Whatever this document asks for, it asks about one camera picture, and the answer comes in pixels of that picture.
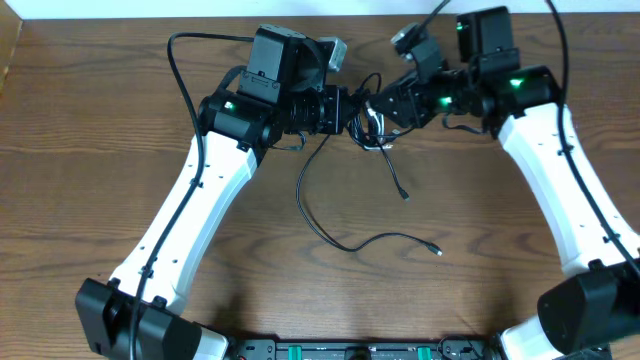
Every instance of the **green indicator light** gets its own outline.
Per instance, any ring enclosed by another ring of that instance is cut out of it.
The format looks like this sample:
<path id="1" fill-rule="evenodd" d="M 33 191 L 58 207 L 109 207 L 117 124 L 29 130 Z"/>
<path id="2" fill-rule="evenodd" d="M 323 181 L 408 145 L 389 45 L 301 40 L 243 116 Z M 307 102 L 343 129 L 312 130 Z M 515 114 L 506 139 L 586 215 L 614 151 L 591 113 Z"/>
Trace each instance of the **green indicator light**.
<path id="1" fill-rule="evenodd" d="M 453 100 L 450 97 L 440 98 L 440 104 L 442 104 L 442 106 L 449 106 L 452 102 Z"/>
<path id="2" fill-rule="evenodd" d="M 514 88 L 519 88 L 520 85 L 522 85 L 522 83 L 524 82 L 524 80 L 522 79 L 511 79 L 509 80 L 509 82 L 511 83 L 511 86 L 513 86 Z"/>

